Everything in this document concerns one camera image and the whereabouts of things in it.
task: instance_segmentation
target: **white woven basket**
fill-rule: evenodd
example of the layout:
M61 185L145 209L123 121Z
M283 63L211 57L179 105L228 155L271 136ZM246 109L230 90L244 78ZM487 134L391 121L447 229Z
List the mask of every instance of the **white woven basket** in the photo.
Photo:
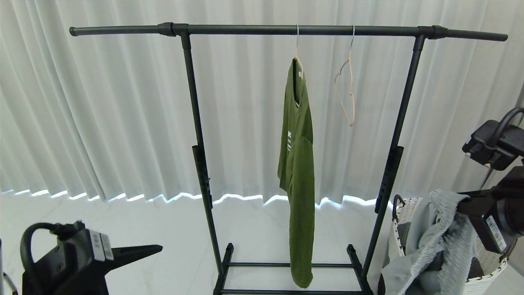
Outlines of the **white woven basket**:
M397 257L404 256L404 250L402 249L402 246L400 244L400 237L397 228L399 224L411 222L415 210L417 209L421 200L421 198L404 199L405 204L400 203L397 205L396 216L398 220L393 218L393 224L391 225L391 231L389 234L389 261L393 261L393 259ZM500 254L486 250L478 236L476 244L476 257L479 260L480 265L484 270L484 273L488 273L488 275L477 278L469 278L466 281L463 293L467 295L484 294L484 292L486 292L493 280L504 269L506 269L508 262L508 258L504 258L499 262Z

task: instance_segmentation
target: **laundry basket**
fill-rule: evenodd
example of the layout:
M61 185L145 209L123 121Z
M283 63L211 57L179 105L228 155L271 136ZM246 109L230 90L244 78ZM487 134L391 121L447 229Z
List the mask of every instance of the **laundry basket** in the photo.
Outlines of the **laundry basket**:
M387 255L389 261L406 255L405 246L409 227L421 200L421 198L402 199L399 195L395 196L393 223L388 241ZM515 247L515 244L513 244L505 254L500 255L486 250L478 236L476 245L476 256L472 259L470 273L464 287L463 294L467 295L483 294L493 280L506 268L509 254Z

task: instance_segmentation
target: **black metal garment rack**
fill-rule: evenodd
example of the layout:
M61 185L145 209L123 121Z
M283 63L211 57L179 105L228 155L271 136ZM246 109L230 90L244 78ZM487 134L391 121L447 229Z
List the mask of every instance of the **black metal garment rack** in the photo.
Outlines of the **black metal garment rack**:
M224 258L220 255L219 244L216 237L213 221L213 208L211 190L209 186L208 167L204 151L204 138L202 136L202 124L200 122L200 111L197 98L197 86L193 69L193 58L191 56L190 35L296 35L297 26L293 25L189 25L163 23L152 26L114 26L114 27L71 27L69 32L73 36L80 35L108 35L108 34L161 34L170 37L180 36L184 50L185 67L188 75L189 94L193 109L193 118L196 131L196 145L193 146L193 155L196 171L199 178L202 199L204 201L205 214L208 219L211 243L215 255L218 278L213 295L220 294L364 294L371 295L373 292L367 282L367 273L375 247L377 245L380 228L384 220L387 204L391 196L391 190L397 175L400 159L404 148L399 146L400 132L406 116L408 102L415 80L415 74L420 60L422 47L426 39L462 38L476 40L505 41L508 35L497 33L485 33L479 31L451 30L441 26L419 26L419 27L385 27L385 26L300 26L301 35L355 35L359 36L406 36L414 37L413 55L409 66L406 85L402 94L402 101L395 124L395 130L389 148L386 167L378 193L375 212L377 218L375 228L362 267L353 245L347 247L347 254L351 259L349 264L313 264L318 268L353 268L358 278L361 291L310 291L310 290L237 290L224 289L227 271L230 267L289 267L289 263L260 263L260 262L231 262L233 244L229 243Z

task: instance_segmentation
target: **white floor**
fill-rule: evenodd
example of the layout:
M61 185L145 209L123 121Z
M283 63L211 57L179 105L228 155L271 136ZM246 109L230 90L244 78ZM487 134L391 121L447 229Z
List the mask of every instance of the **white floor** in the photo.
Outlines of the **white floor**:
M317 210L313 262L349 262L352 243L364 262L375 213L373 202L323 203ZM288 262L288 218L286 201L262 205L260 199L226 198L215 204L213 214L220 251L233 243L233 261ZM169 204L162 200L111 203L69 200L66 196L4 194L1 196L1 238L4 271L21 286L19 239L24 229L39 221L72 223L83 220L87 227L109 235L113 247L145 244L163 245L161 253L110 272L111 295L124 294L211 294L216 266L201 199L181 198ZM379 246L368 280L376 291L383 263L389 219L383 225ZM34 237L34 256L39 259L55 245L45 232ZM351 270L316 269L310 290L359 290ZM231 289L291 289L287 268L232 268L226 287ZM524 278L511 267L495 280L486 294L522 294Z

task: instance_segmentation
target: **white curtain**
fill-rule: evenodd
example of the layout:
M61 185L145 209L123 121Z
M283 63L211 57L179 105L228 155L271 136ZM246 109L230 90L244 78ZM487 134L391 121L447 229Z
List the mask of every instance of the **white curtain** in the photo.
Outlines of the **white curtain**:
M524 81L524 3L513 1L1 1L1 186L50 194L173 198L200 193L179 38L69 35L69 27L190 24L442 25L502 43L425 42L400 145L395 193L476 189L462 144L515 106ZM214 199L284 194L277 164L293 36L193 35ZM355 125L333 91L350 36L300 36L314 128L317 200L378 193L413 48L356 36ZM337 82L346 108L349 68Z

